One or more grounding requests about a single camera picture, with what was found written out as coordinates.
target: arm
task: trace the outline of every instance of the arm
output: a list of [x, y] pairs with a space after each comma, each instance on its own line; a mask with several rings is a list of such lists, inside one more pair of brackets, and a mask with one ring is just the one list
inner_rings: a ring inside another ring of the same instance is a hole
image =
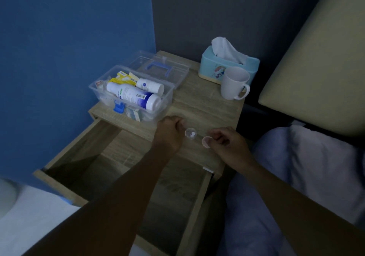
[[364, 232], [259, 165], [232, 127], [209, 133], [209, 146], [255, 187], [298, 255], [365, 254]]
[[181, 122], [180, 117], [160, 121], [151, 149], [134, 167], [24, 255], [128, 255], [157, 180], [182, 145]]

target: bed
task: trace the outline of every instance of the bed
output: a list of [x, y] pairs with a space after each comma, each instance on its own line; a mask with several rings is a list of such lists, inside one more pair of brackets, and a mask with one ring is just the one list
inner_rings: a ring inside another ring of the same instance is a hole
[[[259, 97], [304, 126], [273, 129], [252, 152], [280, 179], [365, 230], [364, 13], [365, 0], [319, 1]], [[243, 176], [232, 179], [226, 202], [218, 256], [295, 255]]]

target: blue handle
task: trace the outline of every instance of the blue handle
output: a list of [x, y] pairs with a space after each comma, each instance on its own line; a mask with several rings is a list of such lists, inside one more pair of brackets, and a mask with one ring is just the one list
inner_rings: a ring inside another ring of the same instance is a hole
[[162, 67], [163, 69], [167, 69], [166, 73], [165, 73], [165, 77], [167, 78], [172, 70], [172, 67], [167, 65], [167, 64], [163, 64], [160, 63], [158, 61], [153, 61], [152, 63], [150, 63], [148, 66], [146, 66], [144, 69], [145, 70], [149, 70], [153, 65], [158, 66], [158, 67]]

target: headboard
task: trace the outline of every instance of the headboard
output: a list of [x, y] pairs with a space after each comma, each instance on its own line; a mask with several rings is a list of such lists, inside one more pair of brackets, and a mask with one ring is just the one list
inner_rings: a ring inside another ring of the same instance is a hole
[[365, 0], [320, 0], [259, 103], [341, 134], [365, 134]]

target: forearm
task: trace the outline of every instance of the forearm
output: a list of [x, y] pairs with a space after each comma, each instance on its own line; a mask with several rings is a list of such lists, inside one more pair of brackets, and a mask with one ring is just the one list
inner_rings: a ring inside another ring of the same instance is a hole
[[116, 180], [52, 230], [25, 255], [128, 255], [157, 180], [172, 157], [155, 146]]
[[239, 170], [257, 189], [298, 255], [364, 254], [364, 233], [252, 160]]

